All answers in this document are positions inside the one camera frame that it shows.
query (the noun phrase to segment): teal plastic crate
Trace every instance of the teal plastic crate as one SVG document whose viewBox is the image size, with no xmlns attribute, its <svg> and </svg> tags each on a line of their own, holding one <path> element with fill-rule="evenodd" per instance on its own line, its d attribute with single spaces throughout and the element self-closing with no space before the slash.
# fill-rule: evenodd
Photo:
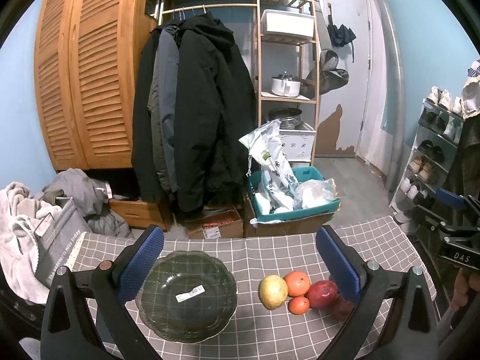
<svg viewBox="0 0 480 360">
<path fill-rule="evenodd" d="M 325 180 L 320 172 L 312 166 L 302 166 L 292 168 L 293 174 L 297 178 L 299 183 L 303 183 L 307 180 Z M 282 212 L 280 214 L 260 214 L 260 206 L 255 198 L 254 191 L 257 189 L 258 184 L 262 180 L 261 172 L 253 172 L 248 177 L 248 184 L 250 189 L 250 200 L 255 211 L 255 216 L 259 222 L 268 222 L 273 220 L 291 221 L 294 219 L 306 218 L 308 216 L 326 214 L 327 212 L 334 212 L 340 204 L 340 199 L 336 199 L 333 202 L 324 204 L 322 206 L 306 208 L 303 210 L 293 210 L 290 212 Z"/>
</svg>

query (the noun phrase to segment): wooden wardrobe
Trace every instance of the wooden wardrobe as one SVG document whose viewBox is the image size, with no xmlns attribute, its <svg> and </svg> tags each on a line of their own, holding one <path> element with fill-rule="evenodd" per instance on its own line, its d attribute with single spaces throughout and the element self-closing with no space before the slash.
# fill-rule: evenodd
<svg viewBox="0 0 480 360">
<path fill-rule="evenodd" d="M 145 3 L 43 0 L 34 79 L 40 125 L 56 170 L 131 167 L 136 72 L 157 25 L 145 15 Z M 142 202 L 119 203 L 125 208 Z M 139 211 L 152 215 L 145 204 Z"/>
</svg>

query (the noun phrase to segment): tangerine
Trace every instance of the tangerine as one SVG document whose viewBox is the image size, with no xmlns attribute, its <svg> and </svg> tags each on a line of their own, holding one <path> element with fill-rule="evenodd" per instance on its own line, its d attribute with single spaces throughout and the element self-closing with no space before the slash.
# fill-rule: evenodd
<svg viewBox="0 0 480 360">
<path fill-rule="evenodd" d="M 310 301 L 303 296 L 293 298 L 289 302 L 289 310 L 292 314 L 295 315 L 303 314 L 309 309 L 309 307 Z"/>
<path fill-rule="evenodd" d="M 285 276 L 285 281 L 291 297 L 305 295 L 311 284 L 308 275 L 301 271 L 290 272 Z"/>
</svg>

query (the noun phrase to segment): checkered tablecloth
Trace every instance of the checkered tablecloth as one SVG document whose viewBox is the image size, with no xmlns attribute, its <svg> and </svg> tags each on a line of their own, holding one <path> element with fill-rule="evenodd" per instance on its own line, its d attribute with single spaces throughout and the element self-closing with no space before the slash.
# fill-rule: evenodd
<svg viewBox="0 0 480 360">
<path fill-rule="evenodd" d="M 385 269 L 407 271 L 420 266 L 426 273 L 432 299 L 433 281 L 405 234 L 390 216 L 356 226 L 337 229 L 342 240 L 354 247 L 364 260 L 375 260 Z M 103 260 L 114 260 L 133 240 L 86 234 L 75 259 L 73 270 L 92 269 Z M 203 250 L 221 259 L 238 285 L 238 307 L 225 330 L 200 344 L 181 344 L 160 339 L 146 327 L 138 315 L 135 301 L 126 307 L 139 329 L 164 360 L 179 359 L 316 359 L 340 329 L 340 323 L 328 310 L 308 310 L 293 315 L 286 304 L 267 310 L 258 298 L 258 286 L 267 275 L 285 276 L 288 272 L 306 272 L 314 283 L 326 280 L 329 273 L 315 247 L 315 234 L 287 235 L 247 239 L 203 239 L 165 241 L 160 257 L 178 250 Z M 97 304 L 89 299 L 93 317 Z M 361 351 L 368 353 L 381 331 L 390 301 L 383 301 Z M 117 347 L 109 351 L 121 356 Z"/>
</svg>

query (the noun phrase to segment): pear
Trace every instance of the pear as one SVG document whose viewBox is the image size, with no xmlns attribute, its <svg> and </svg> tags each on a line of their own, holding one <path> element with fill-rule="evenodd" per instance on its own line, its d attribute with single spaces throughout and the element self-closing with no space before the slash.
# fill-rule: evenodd
<svg viewBox="0 0 480 360">
<path fill-rule="evenodd" d="M 287 283 L 280 276 L 271 274 L 260 283 L 258 295 L 268 310 L 278 309 L 289 294 Z"/>
</svg>

